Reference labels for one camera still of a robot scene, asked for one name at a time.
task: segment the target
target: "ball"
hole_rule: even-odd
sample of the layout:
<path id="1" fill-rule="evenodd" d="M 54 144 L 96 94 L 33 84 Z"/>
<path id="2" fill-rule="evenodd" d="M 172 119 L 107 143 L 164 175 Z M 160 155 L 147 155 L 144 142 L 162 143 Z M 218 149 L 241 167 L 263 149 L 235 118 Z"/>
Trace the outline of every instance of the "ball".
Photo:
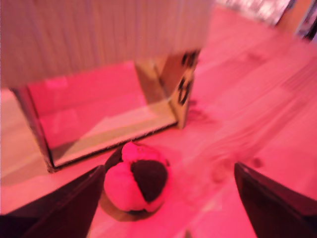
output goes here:
<path id="1" fill-rule="evenodd" d="M 171 187 L 168 160 L 156 149 L 128 142 L 106 161 L 104 188 L 109 200 L 126 212 L 156 211 Z"/>

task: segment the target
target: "wooden floor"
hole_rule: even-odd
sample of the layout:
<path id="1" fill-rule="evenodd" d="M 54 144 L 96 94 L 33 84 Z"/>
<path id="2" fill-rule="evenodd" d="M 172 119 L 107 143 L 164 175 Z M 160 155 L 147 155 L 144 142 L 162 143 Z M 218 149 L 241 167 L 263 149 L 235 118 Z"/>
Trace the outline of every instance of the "wooden floor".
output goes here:
<path id="1" fill-rule="evenodd" d="M 48 174 L 16 103 L 1 94 L 1 213 L 53 191 L 111 154 Z M 144 220 L 103 193 L 90 238 L 254 238 L 233 180 L 243 161 L 317 199 L 317 48 L 216 7 L 188 124 L 142 140 L 170 160 L 173 190 Z"/>

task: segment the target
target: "floor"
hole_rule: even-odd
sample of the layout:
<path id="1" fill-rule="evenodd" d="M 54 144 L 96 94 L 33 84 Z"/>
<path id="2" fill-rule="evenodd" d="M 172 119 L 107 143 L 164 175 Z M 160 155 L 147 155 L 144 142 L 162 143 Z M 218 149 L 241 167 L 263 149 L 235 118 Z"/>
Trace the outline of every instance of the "floor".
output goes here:
<path id="1" fill-rule="evenodd" d="M 116 210 L 103 193 L 88 237 L 255 238 L 233 179 L 235 161 L 317 199 L 316 65 L 315 45 L 216 7 L 187 126 L 142 139 L 169 158 L 172 193 L 144 220 Z M 25 128 L 12 95 L 2 91 L 2 214 L 112 153 L 48 174 Z"/>

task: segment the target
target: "pink and black ball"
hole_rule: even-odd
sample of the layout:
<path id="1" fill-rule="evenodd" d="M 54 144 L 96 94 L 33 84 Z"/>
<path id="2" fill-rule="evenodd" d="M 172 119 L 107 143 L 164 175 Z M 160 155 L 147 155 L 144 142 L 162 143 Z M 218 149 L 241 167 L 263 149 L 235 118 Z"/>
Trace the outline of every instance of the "pink and black ball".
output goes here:
<path id="1" fill-rule="evenodd" d="M 105 192 L 122 211 L 154 212 L 170 190 L 169 162 L 150 146 L 128 142 L 109 157 L 105 168 Z"/>

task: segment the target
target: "black marking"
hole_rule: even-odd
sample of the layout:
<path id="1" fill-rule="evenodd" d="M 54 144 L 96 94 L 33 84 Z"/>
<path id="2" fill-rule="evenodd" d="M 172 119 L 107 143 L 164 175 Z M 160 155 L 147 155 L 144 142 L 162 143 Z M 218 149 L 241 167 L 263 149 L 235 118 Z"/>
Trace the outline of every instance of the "black marking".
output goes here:
<path id="1" fill-rule="evenodd" d="M 131 210 L 131 211 L 128 211 L 127 213 L 129 213 L 130 215 L 133 215 L 133 216 L 137 216 L 137 215 L 144 215 L 148 212 L 145 209 L 143 209 L 143 210 L 139 210 L 139 211 Z"/>
<path id="2" fill-rule="evenodd" d="M 189 96 L 189 92 L 190 92 L 190 89 L 191 89 L 191 86 L 192 86 L 192 81 L 189 81 L 187 83 L 186 87 L 184 87 L 184 84 L 185 84 L 185 77 L 182 78 L 182 80 L 180 81 L 179 86 L 178 86 L 178 91 L 179 91 L 178 103 L 180 105 L 182 105 L 182 106 L 185 104 L 185 102 L 187 101 L 187 98 Z"/>
<path id="3" fill-rule="evenodd" d="M 188 61 L 187 61 L 187 65 L 188 67 L 193 67 L 194 63 L 195 63 L 195 59 L 196 59 L 196 52 L 193 52 L 190 54 Z"/>
<path id="4" fill-rule="evenodd" d="M 186 54 L 184 54 L 184 56 L 183 56 L 183 58 L 182 58 L 182 66 L 183 66 L 183 67 L 185 66 L 187 57 L 188 57 L 188 55 L 187 55 L 187 53 L 186 53 Z"/>
<path id="5" fill-rule="evenodd" d="M 139 160 L 131 165 L 134 180 L 146 202 L 153 202 L 164 189 L 167 181 L 165 166 L 154 160 Z"/>

